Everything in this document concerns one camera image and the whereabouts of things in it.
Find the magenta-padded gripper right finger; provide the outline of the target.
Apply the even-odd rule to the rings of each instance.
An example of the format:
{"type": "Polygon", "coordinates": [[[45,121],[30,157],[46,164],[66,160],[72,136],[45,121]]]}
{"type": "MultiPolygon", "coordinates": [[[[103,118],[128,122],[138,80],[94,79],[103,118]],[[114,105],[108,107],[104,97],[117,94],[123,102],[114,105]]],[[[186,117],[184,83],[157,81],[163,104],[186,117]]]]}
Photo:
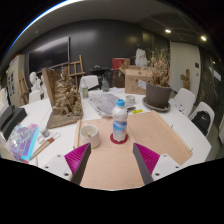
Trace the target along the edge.
{"type": "Polygon", "coordinates": [[[138,143],[133,144],[133,154],[145,185],[180,169],[180,165],[168,154],[159,155],[138,143]]]}

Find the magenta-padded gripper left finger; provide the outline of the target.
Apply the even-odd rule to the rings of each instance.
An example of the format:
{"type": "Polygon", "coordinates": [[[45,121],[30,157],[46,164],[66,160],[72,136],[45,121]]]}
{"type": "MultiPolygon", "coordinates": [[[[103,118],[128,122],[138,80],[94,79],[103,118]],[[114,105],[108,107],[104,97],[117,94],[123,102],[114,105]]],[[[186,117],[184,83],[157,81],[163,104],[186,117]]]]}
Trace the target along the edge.
{"type": "Polygon", "coordinates": [[[79,185],[90,154],[91,144],[87,143],[70,151],[66,155],[58,154],[54,156],[43,166],[43,169],[79,185]]]}

